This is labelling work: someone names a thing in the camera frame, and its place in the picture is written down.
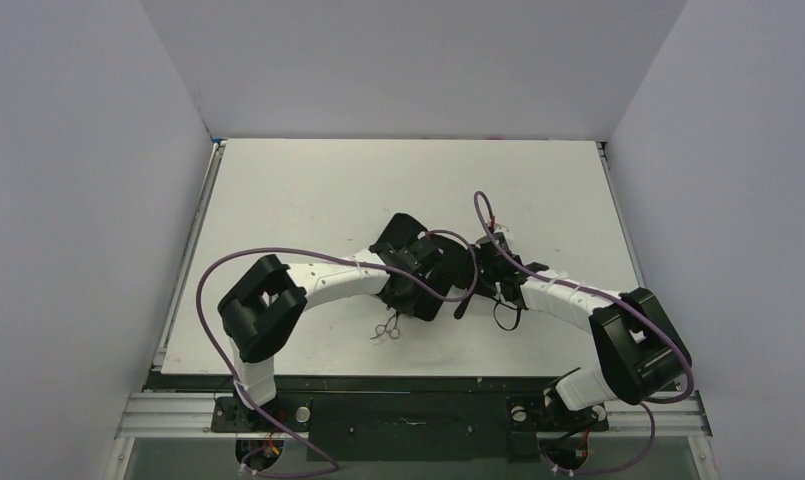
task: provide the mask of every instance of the black bracket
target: black bracket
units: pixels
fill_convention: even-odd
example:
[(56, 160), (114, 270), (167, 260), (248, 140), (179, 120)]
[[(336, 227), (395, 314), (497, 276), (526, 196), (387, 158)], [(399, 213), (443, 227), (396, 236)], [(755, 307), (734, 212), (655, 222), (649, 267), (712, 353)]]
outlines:
[(288, 268), (275, 255), (261, 257), (219, 302), (225, 333), (246, 363), (281, 350), (308, 304), (305, 289), (293, 283)]
[[(414, 217), (397, 213), (370, 246), (370, 252), (445, 296), (465, 266), (467, 250), (443, 236), (424, 235), (427, 231)], [(389, 308), (427, 322), (434, 320), (443, 305), (411, 280), (395, 274), (390, 275), (378, 297)]]
[[(509, 249), (505, 234), (497, 232), (494, 234), (494, 238), (499, 247), (508, 252), (512, 259), (517, 263), (523, 263), (520, 256), (512, 253)], [(478, 281), (473, 293), (491, 299), (501, 295), (501, 301), (513, 303), (518, 309), (526, 310), (526, 302), (523, 299), (520, 286), (526, 283), (529, 276), (520, 272), (508, 262), (488, 237), (480, 238), (476, 245), (476, 265), (472, 265), (469, 260), (467, 261), (462, 274), (455, 282), (455, 287), (468, 288), (473, 281), (473, 269), (475, 268), (478, 270)], [(548, 266), (537, 262), (526, 265), (526, 268), (533, 272), (542, 272), (549, 269)], [(464, 316), (470, 300), (472, 300), (472, 296), (461, 302), (455, 309), (456, 319), (461, 319)]]
[[(637, 288), (620, 297), (669, 336), (691, 364), (690, 353), (655, 294)], [(682, 375), (673, 351), (623, 308), (609, 305), (594, 310), (590, 327), (605, 382), (624, 402), (637, 405)], [(646, 339), (638, 343), (630, 332), (643, 332)]]
[(556, 415), (552, 410), (545, 410), (543, 399), (539, 396), (524, 395), (508, 397), (505, 401), (508, 412), (509, 428), (515, 432), (553, 432), (563, 433), (583, 429), (592, 424), (592, 432), (608, 430), (608, 420), (597, 421), (591, 417), (590, 408), (578, 412), (563, 409)]
[[(264, 404), (261, 408), (295, 432), (307, 432), (310, 418), (306, 422), (296, 420), (299, 407), (311, 409), (312, 399), (309, 395), (287, 395)], [(217, 397), (211, 417), (211, 431), (216, 433), (245, 433), (259, 431), (278, 431), (258, 412), (250, 410), (236, 396)]]

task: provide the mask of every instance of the scissors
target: scissors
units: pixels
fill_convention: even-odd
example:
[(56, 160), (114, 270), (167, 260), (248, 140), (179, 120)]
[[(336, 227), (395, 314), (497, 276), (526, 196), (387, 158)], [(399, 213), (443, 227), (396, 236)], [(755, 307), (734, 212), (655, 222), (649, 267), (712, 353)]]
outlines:
[(371, 337), (370, 340), (375, 340), (376, 338), (379, 338), (385, 334), (387, 334), (387, 336), (393, 340), (399, 338), (399, 336), (402, 335), (402, 332), (399, 331), (399, 315), (401, 314), (396, 312), (390, 318), (388, 318), (385, 323), (379, 323), (376, 325), (376, 336)]

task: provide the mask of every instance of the cable tie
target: cable tie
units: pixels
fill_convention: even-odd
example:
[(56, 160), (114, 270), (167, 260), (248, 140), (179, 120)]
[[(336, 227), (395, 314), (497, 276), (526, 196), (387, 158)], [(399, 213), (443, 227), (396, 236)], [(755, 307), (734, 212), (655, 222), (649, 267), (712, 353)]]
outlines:
[(546, 282), (546, 286), (543, 287), (543, 293), (544, 293), (543, 298), (546, 300), (546, 313), (550, 315), (555, 315), (555, 311), (552, 310), (552, 300), (550, 298), (549, 291), (552, 290), (552, 287), (555, 286), (555, 282), (557, 282), (558, 279), (560, 278), (561, 274), (555, 272), (555, 275), (553, 275), (552, 278), (550, 278), (549, 281)]
[(573, 316), (573, 325), (576, 326), (579, 325), (579, 319), (576, 318), (576, 308), (573, 308), (573, 297), (575, 297), (576, 294), (579, 293), (579, 289), (581, 289), (583, 286), (584, 284), (582, 282), (577, 282), (576, 286), (573, 288), (573, 293), (571, 293), (570, 296), (567, 297), (567, 303), (570, 304), (570, 313)]
[(358, 279), (364, 278), (364, 271), (361, 269), (361, 262), (358, 261), (358, 257), (352, 255), (352, 261), (355, 262), (355, 268), (358, 270)]
[(257, 382), (255, 382), (254, 385), (249, 386), (249, 385), (246, 385), (245, 383), (241, 382), (237, 378), (235, 378), (234, 379), (234, 387), (235, 387), (234, 390), (237, 391), (237, 396), (240, 397), (240, 400), (243, 401), (243, 403), (246, 403), (246, 397), (243, 396), (242, 392), (245, 392), (246, 395), (248, 396), (249, 395), (249, 389), (251, 389), (252, 387), (257, 385), (261, 381), (263, 381), (263, 380), (258, 380)]

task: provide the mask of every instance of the red wire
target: red wire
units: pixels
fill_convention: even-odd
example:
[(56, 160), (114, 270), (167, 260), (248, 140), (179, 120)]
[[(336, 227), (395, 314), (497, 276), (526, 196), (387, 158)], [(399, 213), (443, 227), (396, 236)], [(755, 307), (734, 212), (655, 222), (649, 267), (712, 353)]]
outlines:
[(579, 446), (576, 447), (576, 450), (582, 448), (582, 445), (587, 443), (587, 440), (588, 440), (589, 436), (590, 436), (590, 429), (588, 428), (587, 430), (585, 430), (585, 436), (582, 437), (582, 443), (580, 443)]
[[(284, 423), (284, 412), (283, 411), (278, 412), (278, 421), (281, 422), (281, 423)], [(272, 450), (275, 447), (275, 444), (272, 441), (272, 432), (270, 432), (270, 436), (267, 438), (266, 443), (267, 443), (267, 446), (270, 447), (270, 450)]]

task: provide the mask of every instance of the black mount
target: black mount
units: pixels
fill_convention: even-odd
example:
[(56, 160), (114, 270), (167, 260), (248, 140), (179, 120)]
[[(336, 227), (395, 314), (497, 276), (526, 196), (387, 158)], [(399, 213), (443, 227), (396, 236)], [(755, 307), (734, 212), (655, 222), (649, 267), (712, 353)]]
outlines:
[[(620, 298), (670, 337), (691, 365), (690, 353), (655, 294), (637, 288)], [(623, 308), (596, 309), (590, 327), (605, 382), (624, 402), (637, 405), (682, 375), (682, 365), (670, 347)], [(643, 332), (646, 339), (637, 343), (629, 332)]]
[[(499, 246), (508, 252), (517, 263), (522, 264), (523, 261), (520, 256), (511, 252), (508, 248), (508, 242), (505, 240), (505, 235), (502, 232), (494, 233)], [(457, 288), (467, 289), (473, 281), (473, 268), (478, 269), (478, 281), (476, 282), (473, 293), (487, 298), (495, 299), (500, 293), (501, 300), (513, 303), (517, 308), (526, 310), (526, 302), (523, 300), (523, 294), (520, 291), (520, 286), (526, 283), (528, 275), (520, 272), (514, 267), (505, 257), (499, 253), (499, 250), (494, 246), (493, 242), (488, 237), (480, 238), (476, 242), (476, 265), (470, 262), (469, 256), (467, 263), (461, 275), (458, 276), (455, 286)], [(549, 270), (549, 267), (542, 263), (530, 263), (526, 268), (533, 272), (542, 272)], [(472, 300), (472, 296), (467, 297), (466, 300), (458, 305), (455, 309), (455, 318), (461, 319), (467, 311), (467, 306)]]
[[(427, 232), (414, 217), (397, 213), (370, 251), (386, 265), (414, 275), (445, 296), (465, 268), (469, 253), (458, 242)], [(443, 305), (411, 280), (395, 274), (390, 275), (378, 298), (388, 308), (427, 322), (434, 320)]]
[(288, 268), (275, 255), (261, 257), (217, 306), (225, 333), (245, 363), (261, 362), (281, 350), (308, 303), (305, 289), (293, 283)]

